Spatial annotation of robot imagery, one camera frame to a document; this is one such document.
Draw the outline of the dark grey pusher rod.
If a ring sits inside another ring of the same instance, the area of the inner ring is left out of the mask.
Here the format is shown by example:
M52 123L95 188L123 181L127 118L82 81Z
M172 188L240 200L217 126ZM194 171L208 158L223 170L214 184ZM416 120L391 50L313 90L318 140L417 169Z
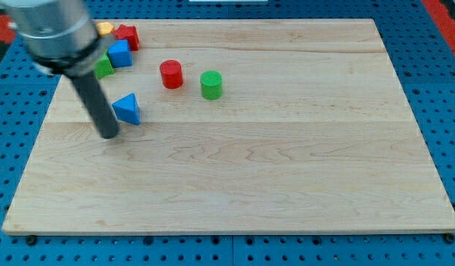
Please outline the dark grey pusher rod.
M120 128L96 74L90 71L84 75L70 78L70 81L92 119L98 134L103 139L116 137Z

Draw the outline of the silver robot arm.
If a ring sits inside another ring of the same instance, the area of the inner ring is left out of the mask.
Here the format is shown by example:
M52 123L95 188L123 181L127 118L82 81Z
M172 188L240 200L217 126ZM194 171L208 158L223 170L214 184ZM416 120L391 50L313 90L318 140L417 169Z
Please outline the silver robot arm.
M99 135L116 137L119 125L95 74L95 65L116 41L101 36L83 1L0 0L38 70L72 82Z

